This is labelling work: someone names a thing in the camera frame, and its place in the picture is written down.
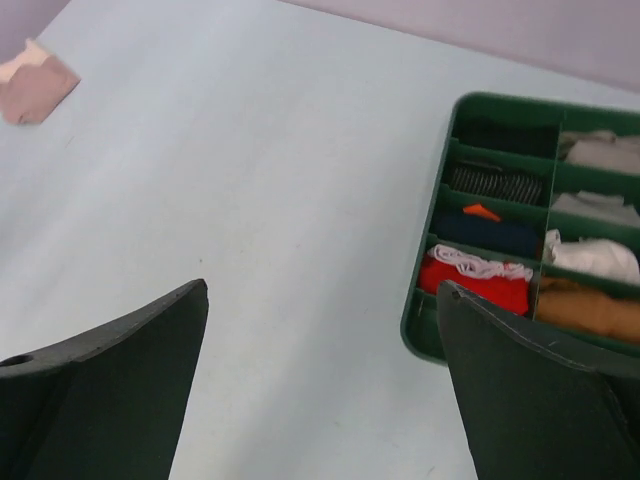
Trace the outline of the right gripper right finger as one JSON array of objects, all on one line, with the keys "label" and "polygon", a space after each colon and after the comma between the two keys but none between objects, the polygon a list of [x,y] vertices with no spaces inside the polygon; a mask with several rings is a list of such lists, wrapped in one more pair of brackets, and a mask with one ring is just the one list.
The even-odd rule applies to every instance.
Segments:
[{"label": "right gripper right finger", "polygon": [[478,478],[638,478],[637,358],[451,281],[437,322]]}]

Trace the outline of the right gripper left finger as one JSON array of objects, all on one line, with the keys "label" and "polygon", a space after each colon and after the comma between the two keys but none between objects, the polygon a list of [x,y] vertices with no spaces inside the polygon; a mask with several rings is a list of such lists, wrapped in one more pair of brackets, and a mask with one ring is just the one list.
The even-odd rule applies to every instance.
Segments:
[{"label": "right gripper left finger", "polygon": [[208,315],[190,281],[103,325],[1,363],[4,479],[166,479]]}]

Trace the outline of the red underwear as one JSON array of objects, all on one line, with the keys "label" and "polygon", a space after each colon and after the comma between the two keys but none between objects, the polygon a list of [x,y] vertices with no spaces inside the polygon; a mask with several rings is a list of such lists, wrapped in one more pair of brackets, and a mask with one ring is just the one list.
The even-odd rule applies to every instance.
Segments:
[{"label": "red underwear", "polygon": [[424,257],[417,286],[435,295],[441,283],[453,281],[509,312],[525,315],[530,310],[533,275],[534,271],[521,263],[488,260],[436,244]]}]

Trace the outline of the beige and mauve underwear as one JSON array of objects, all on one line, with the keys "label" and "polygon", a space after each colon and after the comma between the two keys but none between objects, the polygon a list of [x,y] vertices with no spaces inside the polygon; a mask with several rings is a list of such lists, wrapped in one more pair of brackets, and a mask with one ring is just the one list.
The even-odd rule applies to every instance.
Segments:
[{"label": "beige and mauve underwear", "polygon": [[11,125],[41,124],[80,81],[56,55],[28,38],[21,52],[1,64],[1,115]]}]

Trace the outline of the brown rolled cloth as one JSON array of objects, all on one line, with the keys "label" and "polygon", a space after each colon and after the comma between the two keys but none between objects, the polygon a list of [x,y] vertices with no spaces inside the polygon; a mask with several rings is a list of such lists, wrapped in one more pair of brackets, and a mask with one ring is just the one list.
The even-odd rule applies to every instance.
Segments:
[{"label": "brown rolled cloth", "polygon": [[639,343],[639,302],[612,298],[564,278],[539,281],[536,319],[615,340]]}]

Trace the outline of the white rolled cloth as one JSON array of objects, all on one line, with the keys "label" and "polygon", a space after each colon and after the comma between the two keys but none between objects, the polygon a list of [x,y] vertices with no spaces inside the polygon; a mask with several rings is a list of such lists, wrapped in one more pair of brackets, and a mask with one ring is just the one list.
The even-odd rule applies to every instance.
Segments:
[{"label": "white rolled cloth", "polygon": [[635,254],[612,240],[563,242],[560,231],[552,229],[545,235],[543,260],[565,270],[639,284],[639,262]]}]

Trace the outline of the dark blue rolled cloth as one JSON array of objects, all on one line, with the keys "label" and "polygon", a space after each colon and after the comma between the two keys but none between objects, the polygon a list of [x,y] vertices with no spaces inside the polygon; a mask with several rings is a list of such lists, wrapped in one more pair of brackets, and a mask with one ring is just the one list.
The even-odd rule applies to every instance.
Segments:
[{"label": "dark blue rolled cloth", "polygon": [[531,226],[517,221],[496,221],[463,210],[438,210],[430,233],[442,240],[525,258],[536,258],[541,240]]}]

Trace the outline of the green compartment tray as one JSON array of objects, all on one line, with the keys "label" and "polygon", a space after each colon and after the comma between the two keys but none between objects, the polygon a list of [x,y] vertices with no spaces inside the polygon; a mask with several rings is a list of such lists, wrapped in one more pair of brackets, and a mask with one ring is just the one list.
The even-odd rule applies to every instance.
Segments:
[{"label": "green compartment tray", "polygon": [[[544,158],[462,144],[453,136],[454,126],[460,121],[473,118],[487,118],[517,126],[558,125],[556,154],[552,158]],[[559,138],[562,132],[596,130],[612,131],[618,136],[639,136],[639,116],[629,111],[486,92],[469,93],[456,102],[449,121],[444,150],[436,174],[435,190],[424,224],[401,320],[402,339],[414,355],[433,362],[443,362],[445,359],[437,325],[436,294],[425,293],[417,286],[424,257],[436,244],[454,247],[484,259],[521,263],[531,268],[534,275],[529,287],[530,310],[527,314],[520,315],[531,321],[552,325],[536,319],[539,281],[543,276],[568,279],[604,292],[612,298],[639,302],[639,284],[565,270],[543,260],[546,232],[558,229],[563,242],[587,239],[615,241],[628,247],[639,262],[639,226],[618,225],[550,209],[554,197],[560,193],[587,191],[622,196],[625,202],[632,204],[639,213],[639,175],[568,164],[561,157]],[[541,177],[544,187],[539,203],[537,205],[519,204],[452,190],[446,184],[446,173],[454,163],[459,161],[491,164]],[[442,240],[429,232],[431,220],[438,210],[463,210],[465,213],[496,221],[509,220],[531,225],[541,240],[539,254],[536,258],[525,258]],[[630,356],[637,356],[639,353],[639,343],[627,343],[573,329],[562,329],[609,350]]]}]

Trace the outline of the light grey rolled cloth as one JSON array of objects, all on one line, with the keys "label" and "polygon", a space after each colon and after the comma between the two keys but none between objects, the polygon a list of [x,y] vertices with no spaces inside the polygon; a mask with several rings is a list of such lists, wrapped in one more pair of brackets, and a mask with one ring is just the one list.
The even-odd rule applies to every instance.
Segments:
[{"label": "light grey rolled cloth", "polygon": [[554,197],[550,209],[608,223],[639,226],[639,213],[622,196],[593,192],[560,193]]}]

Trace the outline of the black striped rolled cloth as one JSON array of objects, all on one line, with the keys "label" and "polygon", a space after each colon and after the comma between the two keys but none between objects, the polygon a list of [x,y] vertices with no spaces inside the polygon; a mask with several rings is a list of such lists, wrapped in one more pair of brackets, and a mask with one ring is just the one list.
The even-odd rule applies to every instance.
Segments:
[{"label": "black striped rolled cloth", "polygon": [[457,192],[527,205],[539,203],[544,187],[539,176],[472,161],[454,163],[445,180]]}]

